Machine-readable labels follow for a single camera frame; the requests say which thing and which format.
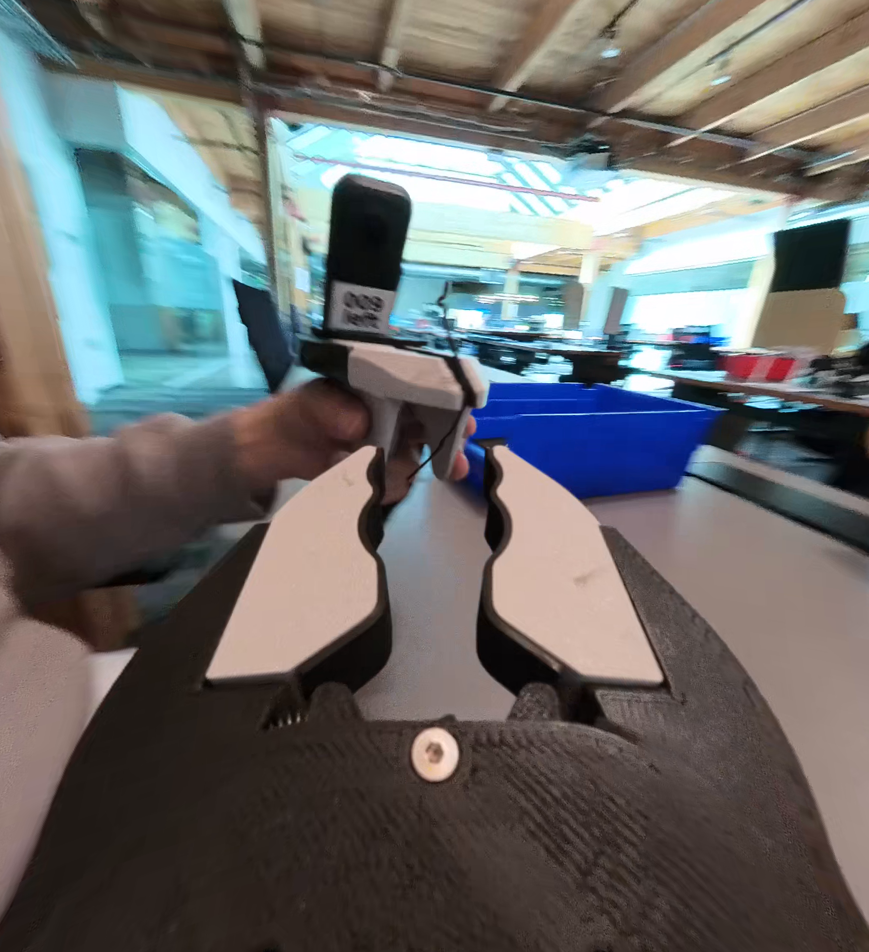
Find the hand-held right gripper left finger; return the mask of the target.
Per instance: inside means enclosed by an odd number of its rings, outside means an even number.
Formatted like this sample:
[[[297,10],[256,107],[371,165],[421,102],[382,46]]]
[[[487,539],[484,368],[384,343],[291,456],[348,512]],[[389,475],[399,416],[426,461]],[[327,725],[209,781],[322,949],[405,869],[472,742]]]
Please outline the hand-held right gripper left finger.
[[[206,671],[214,686],[356,692],[393,645],[383,538],[385,459],[357,450],[275,512]]]

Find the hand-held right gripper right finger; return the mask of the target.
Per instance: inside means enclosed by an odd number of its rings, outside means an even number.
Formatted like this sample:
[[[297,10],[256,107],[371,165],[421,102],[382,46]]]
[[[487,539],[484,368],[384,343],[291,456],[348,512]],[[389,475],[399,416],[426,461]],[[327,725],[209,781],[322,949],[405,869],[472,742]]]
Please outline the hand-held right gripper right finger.
[[[654,689],[665,676],[595,515],[508,446],[485,449],[490,553],[478,660],[512,694],[527,684]]]

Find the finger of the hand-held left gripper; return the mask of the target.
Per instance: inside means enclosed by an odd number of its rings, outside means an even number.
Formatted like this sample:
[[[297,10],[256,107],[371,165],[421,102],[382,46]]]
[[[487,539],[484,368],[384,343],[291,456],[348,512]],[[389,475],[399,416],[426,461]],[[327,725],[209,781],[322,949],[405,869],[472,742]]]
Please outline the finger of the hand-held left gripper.
[[[427,409],[430,466],[433,475],[441,482],[453,479],[454,462],[458,453],[463,452],[472,409],[469,405],[463,405],[457,410]]]
[[[372,414],[371,446],[386,458],[400,442],[405,422],[421,425],[427,442],[427,409],[483,408],[489,382],[475,359],[398,349],[381,344],[347,345],[347,384]]]

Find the person's left forearm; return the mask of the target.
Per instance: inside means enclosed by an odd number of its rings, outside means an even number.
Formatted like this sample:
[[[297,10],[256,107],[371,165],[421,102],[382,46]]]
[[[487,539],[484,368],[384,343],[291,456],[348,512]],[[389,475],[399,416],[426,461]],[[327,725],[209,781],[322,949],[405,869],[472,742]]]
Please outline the person's left forearm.
[[[37,604],[249,519],[288,477],[275,402],[111,437],[0,437],[0,601]]]

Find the white desk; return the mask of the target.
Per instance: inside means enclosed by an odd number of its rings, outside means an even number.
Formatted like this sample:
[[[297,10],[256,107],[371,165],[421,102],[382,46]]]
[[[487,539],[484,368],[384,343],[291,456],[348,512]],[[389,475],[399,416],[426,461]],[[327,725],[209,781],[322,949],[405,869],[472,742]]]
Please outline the white desk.
[[[595,499],[740,660],[796,751],[869,922],[869,556],[695,478]],[[379,719],[497,719],[512,697],[476,659],[484,505],[428,470],[381,555],[393,654],[358,694]]]

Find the black desk channel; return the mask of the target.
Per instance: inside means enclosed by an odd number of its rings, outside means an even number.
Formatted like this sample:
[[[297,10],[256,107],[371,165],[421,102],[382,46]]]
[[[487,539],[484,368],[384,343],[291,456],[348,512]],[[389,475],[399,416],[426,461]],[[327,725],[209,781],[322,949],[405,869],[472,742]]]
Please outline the black desk channel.
[[[714,446],[686,474],[869,557],[868,499]]]

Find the person's left hand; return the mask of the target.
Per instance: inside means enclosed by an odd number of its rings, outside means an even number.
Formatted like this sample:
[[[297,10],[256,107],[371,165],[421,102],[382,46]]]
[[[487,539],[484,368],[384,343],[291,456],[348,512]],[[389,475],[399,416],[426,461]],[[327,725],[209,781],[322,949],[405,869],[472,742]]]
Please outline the person's left hand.
[[[235,461],[253,494],[311,481],[368,443],[372,414],[357,394],[317,378],[234,411]]]

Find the blue plastic bin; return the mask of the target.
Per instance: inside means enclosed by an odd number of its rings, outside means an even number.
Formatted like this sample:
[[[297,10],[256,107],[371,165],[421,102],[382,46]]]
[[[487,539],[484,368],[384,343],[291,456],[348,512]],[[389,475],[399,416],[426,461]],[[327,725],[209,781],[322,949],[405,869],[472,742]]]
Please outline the blue plastic bin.
[[[481,493],[485,447],[506,446],[578,499],[673,490],[723,413],[602,385],[492,383],[465,481]]]

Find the row of office desks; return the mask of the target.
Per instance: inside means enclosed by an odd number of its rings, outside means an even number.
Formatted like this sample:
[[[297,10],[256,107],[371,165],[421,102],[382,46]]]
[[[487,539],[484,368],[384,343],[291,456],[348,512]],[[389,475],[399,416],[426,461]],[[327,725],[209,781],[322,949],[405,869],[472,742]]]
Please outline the row of office desks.
[[[710,437],[710,443],[721,449],[736,449],[755,425],[838,443],[843,438],[839,432],[851,417],[869,419],[869,374],[855,374],[848,361],[833,358],[804,362],[784,383],[759,384],[727,379],[719,363],[731,352],[718,349],[705,349],[713,357],[712,368],[694,370],[668,366],[670,346],[661,347],[659,368],[645,368],[634,366],[626,349],[537,334],[467,330],[459,331],[456,339],[481,363],[521,376],[539,367],[553,374],[568,364],[562,382],[631,386],[634,378],[643,377],[675,398],[721,409],[725,415]]]

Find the glass office partition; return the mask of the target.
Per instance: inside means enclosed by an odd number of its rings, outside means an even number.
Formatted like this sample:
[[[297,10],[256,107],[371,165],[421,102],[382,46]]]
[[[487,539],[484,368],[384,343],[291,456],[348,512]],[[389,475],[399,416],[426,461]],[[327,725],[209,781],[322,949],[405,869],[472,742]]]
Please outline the glass office partition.
[[[239,245],[130,158],[87,147],[74,157],[120,386],[173,398],[263,389],[233,286]]]

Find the red plastic bin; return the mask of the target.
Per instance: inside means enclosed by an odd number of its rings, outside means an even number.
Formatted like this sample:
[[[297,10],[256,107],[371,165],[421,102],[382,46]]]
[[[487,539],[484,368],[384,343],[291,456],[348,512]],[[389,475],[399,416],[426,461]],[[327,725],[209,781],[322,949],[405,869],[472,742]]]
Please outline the red plastic bin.
[[[797,357],[783,352],[731,352],[719,363],[727,379],[740,383],[780,384],[798,372]]]

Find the person's torso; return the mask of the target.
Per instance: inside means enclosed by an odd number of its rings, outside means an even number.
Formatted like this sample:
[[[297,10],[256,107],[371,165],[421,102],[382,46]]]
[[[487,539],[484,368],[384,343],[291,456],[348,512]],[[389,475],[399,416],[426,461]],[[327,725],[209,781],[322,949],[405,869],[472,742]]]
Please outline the person's torso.
[[[18,598],[0,549],[0,920],[92,716],[89,650]]]

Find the cardboard sheet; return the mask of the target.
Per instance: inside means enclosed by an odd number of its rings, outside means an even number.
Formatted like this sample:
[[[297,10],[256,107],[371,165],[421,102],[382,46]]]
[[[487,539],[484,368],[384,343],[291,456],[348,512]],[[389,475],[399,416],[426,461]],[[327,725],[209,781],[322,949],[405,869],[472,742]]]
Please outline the cardboard sheet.
[[[771,292],[750,339],[754,349],[832,353],[845,329],[845,295],[840,289]]]

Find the black screen panel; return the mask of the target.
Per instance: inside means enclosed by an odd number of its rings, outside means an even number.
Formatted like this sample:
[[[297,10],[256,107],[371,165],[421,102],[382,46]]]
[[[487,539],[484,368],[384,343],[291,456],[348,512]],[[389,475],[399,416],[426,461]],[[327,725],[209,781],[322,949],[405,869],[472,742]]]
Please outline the black screen panel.
[[[769,294],[838,290],[850,241],[848,218],[774,232]]]

